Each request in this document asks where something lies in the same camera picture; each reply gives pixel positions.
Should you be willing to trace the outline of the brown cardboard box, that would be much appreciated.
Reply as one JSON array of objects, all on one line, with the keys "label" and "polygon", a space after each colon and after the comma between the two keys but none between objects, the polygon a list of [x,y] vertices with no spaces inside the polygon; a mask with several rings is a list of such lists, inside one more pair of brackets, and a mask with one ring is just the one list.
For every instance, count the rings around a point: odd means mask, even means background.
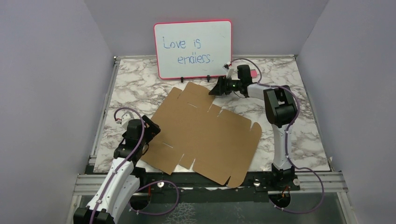
[{"label": "brown cardboard box", "polygon": [[198,84],[172,88],[151,118],[161,131],[142,160],[167,174],[180,165],[220,185],[239,187],[262,128],[213,101],[209,90]]}]

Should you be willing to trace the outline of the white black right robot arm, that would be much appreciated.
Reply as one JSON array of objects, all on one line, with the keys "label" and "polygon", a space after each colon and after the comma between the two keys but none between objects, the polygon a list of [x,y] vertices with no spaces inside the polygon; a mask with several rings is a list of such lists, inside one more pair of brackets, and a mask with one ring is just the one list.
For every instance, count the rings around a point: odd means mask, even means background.
[{"label": "white black right robot arm", "polygon": [[266,118],[274,134],[274,159],[269,183],[272,188],[281,190],[295,178],[295,166],[289,161],[288,148],[291,146],[289,131],[299,110],[289,86],[272,87],[254,83],[247,64],[238,65],[236,69],[237,80],[220,76],[209,95],[222,96],[238,91],[247,98],[264,101]]}]

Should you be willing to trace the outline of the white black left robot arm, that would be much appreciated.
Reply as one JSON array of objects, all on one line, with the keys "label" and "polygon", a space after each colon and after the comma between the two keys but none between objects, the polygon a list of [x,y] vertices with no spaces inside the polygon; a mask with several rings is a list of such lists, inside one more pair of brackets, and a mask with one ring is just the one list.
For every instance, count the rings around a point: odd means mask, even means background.
[{"label": "white black left robot arm", "polygon": [[161,129],[145,115],[122,119],[122,124],[126,131],[114,151],[110,170],[91,201],[74,212],[75,224],[117,223],[133,193],[146,188],[145,169],[134,169]]}]

